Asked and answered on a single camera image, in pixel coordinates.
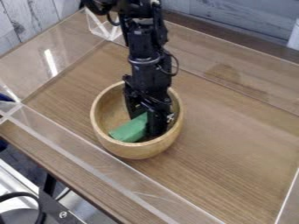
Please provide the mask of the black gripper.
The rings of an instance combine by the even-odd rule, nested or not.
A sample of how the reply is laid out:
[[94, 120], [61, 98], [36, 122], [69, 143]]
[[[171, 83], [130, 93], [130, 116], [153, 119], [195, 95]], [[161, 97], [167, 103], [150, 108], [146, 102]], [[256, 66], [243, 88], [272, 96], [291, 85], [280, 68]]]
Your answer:
[[159, 56], [155, 59], [128, 57], [132, 74], [122, 76], [125, 83], [125, 107], [130, 119], [146, 111], [145, 134], [148, 138], [161, 136], [167, 129], [173, 112], [168, 88], [172, 85], [172, 59]]

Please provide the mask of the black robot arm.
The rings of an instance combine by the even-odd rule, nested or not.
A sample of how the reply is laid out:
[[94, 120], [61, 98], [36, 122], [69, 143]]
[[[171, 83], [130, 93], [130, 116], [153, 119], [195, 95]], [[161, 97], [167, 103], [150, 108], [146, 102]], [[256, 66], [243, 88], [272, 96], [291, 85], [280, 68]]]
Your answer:
[[125, 107], [129, 117], [145, 115], [144, 133], [159, 137], [168, 128], [172, 100], [172, 56], [164, 49], [168, 41], [159, 0], [81, 0], [98, 16], [118, 16], [110, 21], [121, 29], [128, 47], [130, 74], [122, 76]]

